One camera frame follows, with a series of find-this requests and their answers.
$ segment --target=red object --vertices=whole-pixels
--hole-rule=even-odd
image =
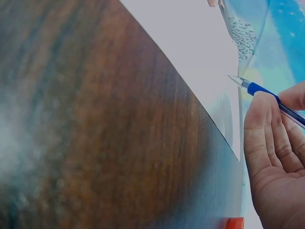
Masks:
[[[244,218],[230,218],[225,229],[244,229]]]

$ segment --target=white paper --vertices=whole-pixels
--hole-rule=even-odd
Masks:
[[[171,61],[240,160],[238,52],[207,0],[121,0]]]

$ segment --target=hand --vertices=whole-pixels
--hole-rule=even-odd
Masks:
[[[279,97],[288,107],[305,110],[305,82]],[[270,94],[254,95],[244,121],[244,153],[263,227],[305,228],[305,136],[281,115]]]
[[[217,6],[218,0],[208,0],[208,3],[210,7],[215,7]]]

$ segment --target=dark brown wood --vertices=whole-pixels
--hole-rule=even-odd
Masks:
[[[117,0],[0,1],[0,227],[221,228],[242,166]]]

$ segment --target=blue pen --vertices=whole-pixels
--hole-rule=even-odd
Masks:
[[[258,92],[258,91],[267,92],[269,94],[272,94],[277,100],[280,111],[285,116],[290,118],[292,121],[297,123],[300,127],[305,129],[305,116],[303,114],[295,111],[295,110],[290,109],[289,107],[285,106],[284,104],[282,104],[280,98],[276,94],[273,94],[272,92],[270,92],[267,89],[261,87],[260,85],[257,85],[256,83],[253,83],[253,82],[251,82],[249,80],[246,80],[242,77],[233,76],[233,75],[229,75],[229,77],[235,83],[237,83],[238,86],[240,86],[241,88],[247,89],[248,94],[250,94],[252,96],[254,95],[255,92]]]

